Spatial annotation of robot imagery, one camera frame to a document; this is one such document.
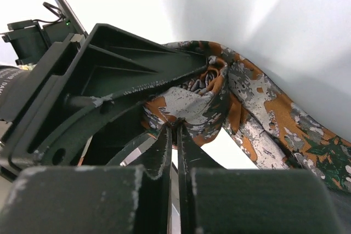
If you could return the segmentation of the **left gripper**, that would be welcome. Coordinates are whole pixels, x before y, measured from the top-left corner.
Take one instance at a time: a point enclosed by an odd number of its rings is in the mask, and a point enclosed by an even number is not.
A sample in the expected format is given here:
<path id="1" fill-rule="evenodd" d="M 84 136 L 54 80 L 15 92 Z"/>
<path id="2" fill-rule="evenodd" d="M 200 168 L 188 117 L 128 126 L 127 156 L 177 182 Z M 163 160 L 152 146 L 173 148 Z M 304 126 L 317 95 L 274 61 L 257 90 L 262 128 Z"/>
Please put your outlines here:
<path id="1" fill-rule="evenodd" d="M 55 42 L 33 70 L 1 67 L 1 159 L 9 167 L 105 165 L 146 140 L 143 105 L 203 73 L 206 57 L 97 24 Z"/>

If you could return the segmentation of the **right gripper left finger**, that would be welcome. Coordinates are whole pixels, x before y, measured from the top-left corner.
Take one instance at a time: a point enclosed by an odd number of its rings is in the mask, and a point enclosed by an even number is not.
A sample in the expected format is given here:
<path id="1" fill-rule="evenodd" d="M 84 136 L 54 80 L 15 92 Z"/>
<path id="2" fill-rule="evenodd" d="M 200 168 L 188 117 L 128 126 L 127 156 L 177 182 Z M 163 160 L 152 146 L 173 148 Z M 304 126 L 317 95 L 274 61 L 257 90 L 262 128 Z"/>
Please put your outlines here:
<path id="1" fill-rule="evenodd" d="M 126 167 L 32 167 L 14 181 L 1 233 L 167 233 L 172 132 Z"/>

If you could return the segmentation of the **orange grey patterned tie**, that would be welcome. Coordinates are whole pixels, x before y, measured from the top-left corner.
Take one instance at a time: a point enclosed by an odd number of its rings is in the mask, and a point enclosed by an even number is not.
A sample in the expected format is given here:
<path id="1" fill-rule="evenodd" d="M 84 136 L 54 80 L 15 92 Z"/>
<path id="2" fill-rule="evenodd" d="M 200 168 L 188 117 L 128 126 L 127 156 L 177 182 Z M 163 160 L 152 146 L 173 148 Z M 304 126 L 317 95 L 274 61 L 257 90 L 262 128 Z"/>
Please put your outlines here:
<path id="1" fill-rule="evenodd" d="M 202 146 L 225 130 L 260 169 L 305 168 L 329 188 L 350 191 L 350 143 L 304 112 L 255 64 L 215 42 L 168 47 L 204 55 L 208 68 L 144 105 L 142 124 L 150 134 L 181 121 Z"/>

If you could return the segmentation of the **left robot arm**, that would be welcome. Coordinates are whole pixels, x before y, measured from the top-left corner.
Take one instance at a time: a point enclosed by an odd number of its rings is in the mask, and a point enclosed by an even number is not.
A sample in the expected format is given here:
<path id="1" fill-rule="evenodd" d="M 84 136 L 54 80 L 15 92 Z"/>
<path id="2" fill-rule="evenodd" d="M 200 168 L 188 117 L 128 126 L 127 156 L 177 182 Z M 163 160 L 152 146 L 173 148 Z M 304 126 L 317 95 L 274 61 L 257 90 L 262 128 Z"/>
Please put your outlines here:
<path id="1" fill-rule="evenodd" d="M 1 67 L 1 166 L 105 165 L 143 132 L 145 101 L 207 68 L 109 24 L 80 34 L 64 22 L 9 25 L 17 56 Z"/>

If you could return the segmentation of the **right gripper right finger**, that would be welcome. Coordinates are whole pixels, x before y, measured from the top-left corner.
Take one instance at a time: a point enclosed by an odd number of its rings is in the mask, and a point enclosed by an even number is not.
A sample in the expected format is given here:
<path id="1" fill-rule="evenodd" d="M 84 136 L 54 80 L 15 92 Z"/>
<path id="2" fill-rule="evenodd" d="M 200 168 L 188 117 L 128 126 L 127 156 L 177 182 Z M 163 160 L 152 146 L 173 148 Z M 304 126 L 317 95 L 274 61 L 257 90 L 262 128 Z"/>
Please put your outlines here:
<path id="1" fill-rule="evenodd" d="M 177 129 L 182 233 L 342 233 L 324 184 L 303 169 L 225 169 Z"/>

